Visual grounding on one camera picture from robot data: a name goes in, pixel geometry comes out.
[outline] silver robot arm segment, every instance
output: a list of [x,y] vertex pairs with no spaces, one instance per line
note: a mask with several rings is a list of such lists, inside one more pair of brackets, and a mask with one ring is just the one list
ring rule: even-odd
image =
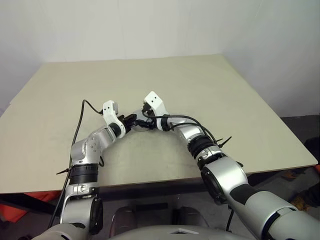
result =
[[114,101],[103,104],[107,125],[72,145],[69,183],[58,225],[49,228],[37,240],[87,240],[103,227],[103,204],[99,198],[98,167],[103,151],[122,138],[130,125],[126,118],[117,117]]
[[[154,99],[158,100],[156,104],[151,102]],[[179,123],[192,123],[186,118],[170,117],[161,98],[153,92],[145,98],[145,102],[151,108],[147,109],[147,106],[142,111],[146,110],[155,117],[164,116],[156,119],[157,128],[162,131]],[[161,110],[158,111],[156,106],[160,106]],[[240,164],[223,152],[200,126],[179,125],[173,131],[196,160],[214,201],[219,205],[229,204],[257,239],[319,239],[318,220],[298,211],[295,206],[269,191],[255,190],[248,184]]]

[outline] beige table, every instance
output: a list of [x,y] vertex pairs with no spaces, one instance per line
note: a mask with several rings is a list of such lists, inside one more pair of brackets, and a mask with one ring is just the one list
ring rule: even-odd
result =
[[[59,190],[82,99],[97,109],[118,102],[128,115],[155,91],[170,113],[199,120],[231,141],[223,150],[246,173],[316,164],[281,119],[222,55],[46,63],[0,117],[0,193]],[[78,140],[104,125],[86,106]],[[186,146],[169,132],[131,131],[104,153],[101,186],[200,176]]]

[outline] orange object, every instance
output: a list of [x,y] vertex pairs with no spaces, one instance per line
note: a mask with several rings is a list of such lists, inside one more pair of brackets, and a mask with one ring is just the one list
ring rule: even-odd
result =
[[320,164],[314,166],[315,170],[320,174]]
[[[52,199],[57,198],[61,191],[37,191],[37,192],[27,192],[26,195],[30,197],[39,199],[44,202],[49,202]],[[7,206],[0,204],[0,214],[5,218],[6,221],[16,223],[20,218],[22,218],[27,211],[21,210],[12,206]]]
[[300,194],[295,196],[295,198],[291,200],[290,203],[300,211],[307,212],[311,208],[311,206],[305,202],[303,196]]

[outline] black band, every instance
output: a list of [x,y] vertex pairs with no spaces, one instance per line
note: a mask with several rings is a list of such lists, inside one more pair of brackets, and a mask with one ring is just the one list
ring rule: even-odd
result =
[[247,200],[254,194],[258,193],[260,191],[255,190],[252,186],[249,184],[242,184],[240,186],[235,187],[231,190],[230,196],[237,201],[238,203],[241,203],[243,205],[246,204]]
[[169,116],[169,114],[164,114],[161,118],[161,127],[162,127],[162,130],[165,131],[165,132],[168,132],[170,130],[170,127],[168,126],[168,117],[166,116]]
[[274,221],[279,217],[280,217],[280,214],[275,212],[266,221],[265,225],[263,226],[262,233],[261,233],[261,239],[262,240],[272,240],[272,239],[274,239],[272,236],[270,236],[269,229],[270,229],[271,225],[274,223]]
[[195,159],[196,156],[204,149],[214,146],[214,142],[209,136],[201,135],[193,138],[188,144],[188,150]]
[[101,198],[95,197],[92,201],[89,220],[89,232],[92,235],[98,234],[103,227],[104,207]]
[[121,128],[114,122],[109,124],[110,128],[114,132],[114,135],[118,137],[121,134]]
[[74,223],[71,223],[73,226],[75,226],[76,228],[81,228],[81,229],[85,229],[86,226],[83,224],[83,223],[80,223],[80,222],[74,222]]
[[70,170],[70,185],[96,183],[98,181],[98,164],[73,166]]
[[226,202],[224,197],[224,191],[222,190],[219,182],[217,181],[216,177],[212,174],[212,172],[204,167],[201,170],[201,177],[208,190],[210,196],[214,199],[217,204],[223,204]]

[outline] black cable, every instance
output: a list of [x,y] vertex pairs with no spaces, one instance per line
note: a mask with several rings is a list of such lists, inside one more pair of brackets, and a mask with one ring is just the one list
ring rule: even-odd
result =
[[197,123],[197,126],[199,126],[202,129],[202,131],[203,131],[203,133],[205,135],[208,135],[207,133],[209,133],[209,135],[212,138],[214,144],[218,145],[217,141],[216,141],[215,137],[212,135],[212,133],[208,129],[206,129],[204,126],[202,126],[201,123],[198,120],[196,120],[195,118],[193,118],[191,116],[186,116],[186,115],[148,116],[144,112],[142,112],[142,115],[145,116],[146,118],[149,118],[149,119],[163,119],[163,118],[190,119],[190,120],[194,121],[195,123]]
[[233,210],[231,207],[229,207],[229,209],[231,209],[231,212],[230,212],[230,216],[229,216],[228,222],[227,222],[227,224],[226,224],[225,230],[226,230],[227,232],[230,232],[230,233],[231,233],[231,231],[229,230],[229,228],[230,228],[230,224],[231,224],[232,217],[234,216],[234,210]]
[[102,158],[102,156],[100,156],[100,162],[99,162],[100,167],[104,167],[105,166],[105,161]]
[[65,190],[66,190],[66,187],[67,187],[67,183],[68,183],[69,176],[70,176],[70,171],[68,171],[67,174],[66,174],[66,178],[65,178],[65,180],[64,180],[64,184],[63,184],[63,188],[62,188],[63,190],[62,190],[61,193],[60,193],[58,202],[57,202],[57,204],[56,204],[56,206],[55,206],[55,208],[54,208],[54,211],[53,211],[53,214],[52,214],[52,216],[51,216],[51,218],[50,218],[50,222],[49,222],[49,225],[48,225],[48,228],[47,228],[47,229],[51,228],[51,227],[52,227],[52,224],[54,223],[54,220],[55,220],[55,217],[56,217],[56,214],[57,214],[57,210],[58,210],[58,208],[59,208],[61,199],[62,199],[62,197],[63,197],[63,195],[64,195],[64,192],[65,192]]
[[[81,122],[82,122],[82,118],[84,116],[84,110],[85,110],[85,103],[87,103],[93,111],[95,111],[97,114],[100,114],[102,115],[103,114],[103,110],[101,111],[98,111],[96,110],[90,102],[88,102],[87,100],[82,100],[82,104],[81,104],[81,113],[80,113],[80,117],[79,117],[79,121],[78,121],[78,125],[76,126],[76,130],[74,132],[74,136],[73,136],[73,140],[72,140],[72,144],[71,144],[71,147],[73,146],[73,144],[75,144],[76,142],[76,139],[77,139],[77,136],[78,136],[78,132],[79,132],[79,129],[80,129],[80,125],[81,125]],[[53,211],[53,214],[50,218],[50,222],[49,222],[49,225],[48,225],[48,229],[52,227],[52,224],[54,222],[54,219],[56,217],[56,213],[57,213],[57,210],[59,208],[59,205],[61,203],[61,200],[62,200],[62,197],[63,195],[65,194],[65,191],[66,191],[66,187],[67,187],[67,183],[68,183],[68,179],[69,179],[69,176],[70,176],[70,169],[71,169],[71,164],[72,164],[72,158],[70,156],[70,159],[69,159],[69,169],[66,169],[66,172],[67,172],[67,175],[66,175],[66,178],[65,178],[65,181],[64,181],[64,184],[63,184],[63,188],[61,190],[61,193],[60,193],[60,196],[59,196],[59,199],[58,199],[58,202],[56,203],[56,206],[54,208],[54,211]]]
[[174,129],[175,127],[178,127],[178,126],[181,126],[181,125],[194,125],[194,126],[198,126],[200,128],[202,128],[202,131],[204,130],[204,133],[207,133],[211,139],[213,140],[214,144],[218,145],[215,137],[213,136],[213,134],[207,129],[205,128],[204,126],[202,125],[199,125],[198,123],[195,123],[195,122],[182,122],[182,123],[177,123],[176,125],[173,125],[169,128],[169,131]]

